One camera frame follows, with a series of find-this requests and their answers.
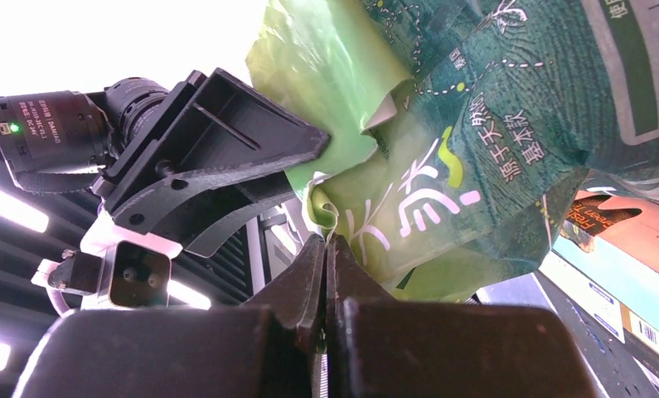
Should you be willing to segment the green cat litter bag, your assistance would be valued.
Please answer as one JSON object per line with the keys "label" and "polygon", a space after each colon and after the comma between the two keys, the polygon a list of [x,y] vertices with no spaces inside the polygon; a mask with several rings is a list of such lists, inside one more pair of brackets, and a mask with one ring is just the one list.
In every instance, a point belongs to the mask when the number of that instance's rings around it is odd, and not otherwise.
{"label": "green cat litter bag", "polygon": [[246,63],[331,134],[290,184],[398,299],[534,271],[593,175],[659,201],[659,1],[270,1]]}

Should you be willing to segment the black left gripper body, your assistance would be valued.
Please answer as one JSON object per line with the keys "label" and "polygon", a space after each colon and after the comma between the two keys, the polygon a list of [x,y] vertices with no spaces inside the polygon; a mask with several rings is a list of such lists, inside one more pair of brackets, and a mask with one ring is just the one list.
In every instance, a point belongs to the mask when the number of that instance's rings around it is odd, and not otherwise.
{"label": "black left gripper body", "polygon": [[210,176],[207,138],[218,128],[220,72],[194,70],[172,90],[144,78],[120,80],[90,94],[112,129],[109,144],[117,159],[100,174],[93,191],[112,216],[134,194],[154,183],[189,172]]}

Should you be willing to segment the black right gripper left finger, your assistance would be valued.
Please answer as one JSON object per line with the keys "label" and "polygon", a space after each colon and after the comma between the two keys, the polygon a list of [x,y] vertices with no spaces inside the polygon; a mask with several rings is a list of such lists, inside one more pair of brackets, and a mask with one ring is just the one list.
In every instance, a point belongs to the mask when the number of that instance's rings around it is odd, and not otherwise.
{"label": "black right gripper left finger", "polygon": [[325,241],[240,306],[85,310],[57,320],[16,397],[312,397]]}

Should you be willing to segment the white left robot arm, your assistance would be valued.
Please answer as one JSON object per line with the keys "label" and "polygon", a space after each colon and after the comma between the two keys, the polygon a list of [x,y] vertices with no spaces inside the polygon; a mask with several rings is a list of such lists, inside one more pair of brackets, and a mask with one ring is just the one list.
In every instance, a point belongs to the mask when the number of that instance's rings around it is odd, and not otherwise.
{"label": "white left robot arm", "polygon": [[209,258],[250,219],[293,195],[291,167],[329,133],[222,69],[173,89],[133,77],[105,90],[0,96],[0,151],[32,193],[102,201],[80,249],[130,241],[170,258]]}

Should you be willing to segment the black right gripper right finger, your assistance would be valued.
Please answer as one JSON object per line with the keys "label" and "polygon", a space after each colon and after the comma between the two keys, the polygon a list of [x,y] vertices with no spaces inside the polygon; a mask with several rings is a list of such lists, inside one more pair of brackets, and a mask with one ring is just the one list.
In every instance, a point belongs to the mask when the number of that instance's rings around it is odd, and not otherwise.
{"label": "black right gripper right finger", "polygon": [[548,309],[399,301],[340,235],[326,248],[332,397],[592,397],[574,340]]}

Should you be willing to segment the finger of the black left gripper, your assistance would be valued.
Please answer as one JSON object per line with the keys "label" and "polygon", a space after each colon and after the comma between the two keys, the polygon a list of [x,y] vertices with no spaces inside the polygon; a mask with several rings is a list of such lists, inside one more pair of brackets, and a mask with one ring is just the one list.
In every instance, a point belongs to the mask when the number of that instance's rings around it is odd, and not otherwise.
{"label": "finger of the black left gripper", "polygon": [[210,258],[251,219],[295,197],[284,172],[221,186],[186,172],[162,179],[112,210],[116,226]]}
{"label": "finger of the black left gripper", "polygon": [[232,167],[261,167],[264,174],[318,158],[331,141],[329,133],[275,104],[221,68],[218,128],[207,138],[212,172]]}

